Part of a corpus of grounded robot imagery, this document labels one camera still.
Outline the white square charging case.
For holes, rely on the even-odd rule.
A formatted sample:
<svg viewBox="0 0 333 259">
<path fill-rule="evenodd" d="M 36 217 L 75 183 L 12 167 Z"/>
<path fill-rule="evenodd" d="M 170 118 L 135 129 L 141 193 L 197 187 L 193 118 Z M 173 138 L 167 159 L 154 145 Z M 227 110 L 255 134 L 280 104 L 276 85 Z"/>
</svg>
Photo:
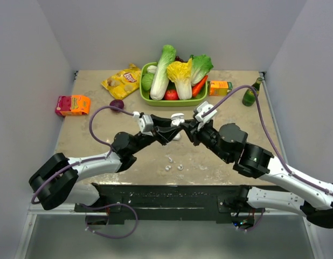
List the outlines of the white square charging case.
<svg viewBox="0 0 333 259">
<path fill-rule="evenodd" d="M 171 127 L 177 127 L 185 122 L 184 113 L 175 113 L 171 116 Z"/>
</svg>

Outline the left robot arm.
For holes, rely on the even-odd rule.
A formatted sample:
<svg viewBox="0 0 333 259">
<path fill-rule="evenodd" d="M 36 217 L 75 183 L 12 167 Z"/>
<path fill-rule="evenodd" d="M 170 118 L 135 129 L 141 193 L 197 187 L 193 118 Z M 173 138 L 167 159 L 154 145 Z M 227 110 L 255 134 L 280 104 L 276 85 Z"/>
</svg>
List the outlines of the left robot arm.
<svg viewBox="0 0 333 259">
<path fill-rule="evenodd" d="M 139 132 L 131 135 L 119 132 L 109 144 L 109 151 L 83 158 L 68 158 L 63 153 L 52 155 L 29 179 L 33 190 L 32 203 L 41 204 L 45 210 L 63 203 L 84 203 L 92 211 L 104 209 L 105 197 L 93 185 L 78 182 L 106 173 L 126 171 L 136 161 L 134 154 L 157 141 L 162 145 L 171 142 L 180 133 L 185 122 L 183 113 L 171 118 L 132 113 L 139 125 Z"/>
</svg>

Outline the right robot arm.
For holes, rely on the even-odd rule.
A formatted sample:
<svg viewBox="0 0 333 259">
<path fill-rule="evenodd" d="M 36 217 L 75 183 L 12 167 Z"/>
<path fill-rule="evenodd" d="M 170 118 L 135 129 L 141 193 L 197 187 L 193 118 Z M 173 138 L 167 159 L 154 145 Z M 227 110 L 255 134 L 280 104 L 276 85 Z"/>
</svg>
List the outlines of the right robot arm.
<svg viewBox="0 0 333 259">
<path fill-rule="evenodd" d="M 274 208 L 305 217 L 310 223 L 333 228 L 333 183 L 324 183 L 283 165 L 270 151 L 247 142 L 248 134 L 235 123 L 219 130 L 209 122 L 202 128 L 195 120 L 180 125 L 195 145 L 203 144 L 233 170 L 248 178 L 260 179 L 282 188 L 264 190 L 241 185 L 235 197 L 226 199 L 225 206 L 237 212 L 249 209 Z"/>
</svg>

